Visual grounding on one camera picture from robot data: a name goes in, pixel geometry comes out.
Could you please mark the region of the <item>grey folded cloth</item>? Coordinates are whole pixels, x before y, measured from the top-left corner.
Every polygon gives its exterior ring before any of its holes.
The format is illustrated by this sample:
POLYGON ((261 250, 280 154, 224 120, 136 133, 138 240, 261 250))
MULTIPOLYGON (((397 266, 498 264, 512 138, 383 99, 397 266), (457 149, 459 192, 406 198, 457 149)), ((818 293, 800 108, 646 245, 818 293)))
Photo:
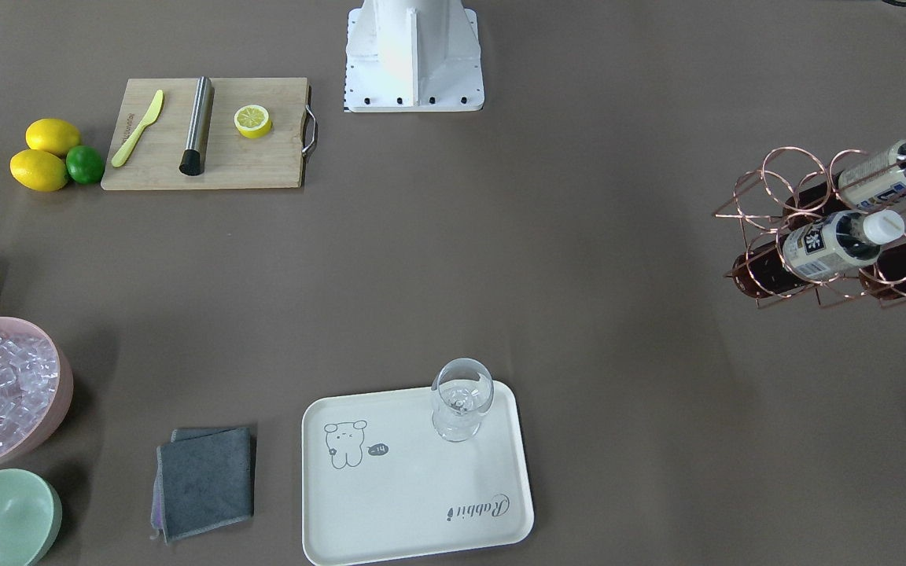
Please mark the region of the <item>grey folded cloth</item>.
POLYGON ((150 523, 167 545, 254 516, 248 427, 176 428, 156 448, 150 523))

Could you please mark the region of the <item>pink bowl of ice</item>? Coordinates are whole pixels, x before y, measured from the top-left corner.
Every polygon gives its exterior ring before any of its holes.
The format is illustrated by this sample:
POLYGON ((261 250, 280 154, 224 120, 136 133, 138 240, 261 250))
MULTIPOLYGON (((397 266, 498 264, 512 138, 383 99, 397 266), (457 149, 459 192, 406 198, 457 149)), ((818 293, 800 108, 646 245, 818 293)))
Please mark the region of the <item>pink bowl of ice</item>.
POLYGON ((39 447, 61 425, 73 394, 61 348, 28 320, 0 318, 0 465, 39 447))

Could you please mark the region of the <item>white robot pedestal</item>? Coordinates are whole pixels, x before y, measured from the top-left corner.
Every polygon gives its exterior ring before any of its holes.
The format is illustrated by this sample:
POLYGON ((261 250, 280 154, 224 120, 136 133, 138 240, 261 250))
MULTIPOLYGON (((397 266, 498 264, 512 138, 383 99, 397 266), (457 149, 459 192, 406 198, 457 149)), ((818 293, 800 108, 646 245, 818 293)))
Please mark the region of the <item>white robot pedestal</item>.
POLYGON ((481 36, 460 1, 364 1, 348 12, 346 112, 476 112, 481 36))

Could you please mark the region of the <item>tea bottle white cap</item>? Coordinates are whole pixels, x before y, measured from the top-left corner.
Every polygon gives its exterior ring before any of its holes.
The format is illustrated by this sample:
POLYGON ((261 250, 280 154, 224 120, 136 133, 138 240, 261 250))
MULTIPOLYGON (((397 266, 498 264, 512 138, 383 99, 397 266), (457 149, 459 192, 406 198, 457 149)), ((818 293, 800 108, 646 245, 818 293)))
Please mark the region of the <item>tea bottle white cap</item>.
POLYGON ((905 230, 903 216, 892 209, 835 212, 740 255, 729 277, 755 300, 789 295, 873 265, 885 244, 905 230))

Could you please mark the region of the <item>half lemon slice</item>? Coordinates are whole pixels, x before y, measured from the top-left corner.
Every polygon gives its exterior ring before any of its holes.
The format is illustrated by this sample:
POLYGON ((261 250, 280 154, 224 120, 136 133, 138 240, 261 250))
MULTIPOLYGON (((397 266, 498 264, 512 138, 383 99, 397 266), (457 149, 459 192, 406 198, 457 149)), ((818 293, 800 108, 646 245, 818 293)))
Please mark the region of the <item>half lemon slice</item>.
POLYGON ((269 111, 261 105, 242 106, 234 113, 234 126, 245 138, 257 139, 269 134, 273 128, 269 111))

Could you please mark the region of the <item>green empty bowl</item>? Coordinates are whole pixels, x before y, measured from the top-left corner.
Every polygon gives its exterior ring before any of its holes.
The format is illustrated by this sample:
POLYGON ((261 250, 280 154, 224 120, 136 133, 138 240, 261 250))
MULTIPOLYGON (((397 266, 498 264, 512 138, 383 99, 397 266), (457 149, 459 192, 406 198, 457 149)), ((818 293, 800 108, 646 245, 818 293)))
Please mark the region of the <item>green empty bowl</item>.
POLYGON ((60 495, 24 469, 0 470, 0 565, 36 565, 60 533, 60 495))

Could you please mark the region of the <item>copper wire bottle basket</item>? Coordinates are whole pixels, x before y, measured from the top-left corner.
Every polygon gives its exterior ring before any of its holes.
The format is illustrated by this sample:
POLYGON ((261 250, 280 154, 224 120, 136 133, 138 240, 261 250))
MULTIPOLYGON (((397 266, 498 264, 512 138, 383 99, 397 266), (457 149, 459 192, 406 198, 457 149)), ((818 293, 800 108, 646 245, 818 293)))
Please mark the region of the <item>copper wire bottle basket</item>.
POLYGON ((726 279, 760 307, 808 293, 823 307, 906 301, 906 140, 872 154, 845 150, 827 164, 774 149, 715 216, 741 230, 726 279))

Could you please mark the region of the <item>clear wine glass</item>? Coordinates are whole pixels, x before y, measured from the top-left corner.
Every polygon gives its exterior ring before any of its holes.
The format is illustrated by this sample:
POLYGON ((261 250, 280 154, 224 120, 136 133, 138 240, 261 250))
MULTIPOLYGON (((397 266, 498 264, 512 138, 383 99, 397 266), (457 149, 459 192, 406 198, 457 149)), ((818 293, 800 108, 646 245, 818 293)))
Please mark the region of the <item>clear wine glass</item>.
POLYGON ((474 437, 494 401, 494 380, 474 358, 447 362, 431 384, 432 423, 447 442, 474 437))

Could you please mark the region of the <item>yellow plastic knife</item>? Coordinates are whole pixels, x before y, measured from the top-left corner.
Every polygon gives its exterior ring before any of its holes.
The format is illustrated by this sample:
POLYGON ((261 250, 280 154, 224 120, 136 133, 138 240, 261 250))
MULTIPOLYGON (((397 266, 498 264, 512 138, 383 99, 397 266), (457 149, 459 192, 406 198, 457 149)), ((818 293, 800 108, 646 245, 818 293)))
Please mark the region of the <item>yellow plastic knife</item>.
POLYGON ((119 149, 115 151, 115 155, 110 161, 112 167, 122 167, 129 160, 145 130, 158 121, 164 105, 164 99, 164 90, 156 90, 149 107, 142 115, 138 124, 129 133, 128 138, 123 141, 123 144, 119 149))

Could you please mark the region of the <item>green lime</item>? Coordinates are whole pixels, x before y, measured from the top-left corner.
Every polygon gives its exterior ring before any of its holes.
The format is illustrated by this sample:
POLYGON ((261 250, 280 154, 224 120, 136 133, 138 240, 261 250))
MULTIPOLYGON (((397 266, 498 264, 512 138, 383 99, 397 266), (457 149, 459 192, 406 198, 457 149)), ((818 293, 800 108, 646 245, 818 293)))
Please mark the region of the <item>green lime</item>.
POLYGON ((98 184, 105 173, 105 159, 96 149, 87 145, 76 145, 69 149, 64 163, 68 177, 79 184, 98 184))

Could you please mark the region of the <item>cream serving tray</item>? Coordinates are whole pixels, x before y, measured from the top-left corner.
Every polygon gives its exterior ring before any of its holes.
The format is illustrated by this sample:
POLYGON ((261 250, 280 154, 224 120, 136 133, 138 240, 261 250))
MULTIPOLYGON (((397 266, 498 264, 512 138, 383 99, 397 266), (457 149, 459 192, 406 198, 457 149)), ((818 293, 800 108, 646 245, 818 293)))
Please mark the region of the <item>cream serving tray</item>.
POLYGON ((302 420, 303 548, 352 565, 503 546, 535 513, 517 399, 494 384, 481 429, 442 440, 427 387, 335 395, 302 420))

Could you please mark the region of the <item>bamboo cutting board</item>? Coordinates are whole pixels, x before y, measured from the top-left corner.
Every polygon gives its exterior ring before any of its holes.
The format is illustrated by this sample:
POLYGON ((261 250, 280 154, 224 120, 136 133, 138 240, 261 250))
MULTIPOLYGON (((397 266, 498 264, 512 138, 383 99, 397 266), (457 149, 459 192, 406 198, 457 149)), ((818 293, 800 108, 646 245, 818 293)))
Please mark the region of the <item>bamboo cutting board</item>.
POLYGON ((213 78, 213 101, 206 138, 204 172, 179 170, 190 132, 197 78, 129 79, 108 155, 122 146, 140 123, 158 90, 164 94, 156 122, 142 133, 128 161, 108 165, 101 187, 110 191, 298 189, 305 156, 312 150, 306 133, 315 131, 307 112, 306 78, 213 78), (233 118, 238 108, 256 104, 269 111, 270 133, 245 138, 233 118))

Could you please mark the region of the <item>steel muddler black tip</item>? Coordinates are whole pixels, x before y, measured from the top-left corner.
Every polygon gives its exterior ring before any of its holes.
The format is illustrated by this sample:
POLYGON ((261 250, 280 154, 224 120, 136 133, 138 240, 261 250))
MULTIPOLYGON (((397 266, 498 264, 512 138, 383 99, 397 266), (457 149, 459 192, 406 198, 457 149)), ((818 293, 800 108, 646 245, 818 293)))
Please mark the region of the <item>steel muddler black tip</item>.
POLYGON ((197 81, 190 124, 188 124, 186 147, 181 154, 179 164, 181 175, 198 176, 204 173, 213 100, 215 100, 215 87, 212 80, 208 76, 202 76, 197 81))

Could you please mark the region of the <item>whole yellow lemon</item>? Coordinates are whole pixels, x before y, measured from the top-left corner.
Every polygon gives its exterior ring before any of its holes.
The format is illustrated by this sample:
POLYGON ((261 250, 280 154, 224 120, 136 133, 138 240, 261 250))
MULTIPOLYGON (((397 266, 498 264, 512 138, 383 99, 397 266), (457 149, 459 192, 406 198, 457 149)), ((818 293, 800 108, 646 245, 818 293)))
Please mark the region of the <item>whole yellow lemon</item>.
POLYGON ((41 150, 65 158, 68 152, 82 144, 82 134, 66 119, 41 118, 31 123, 24 133, 29 149, 41 150))

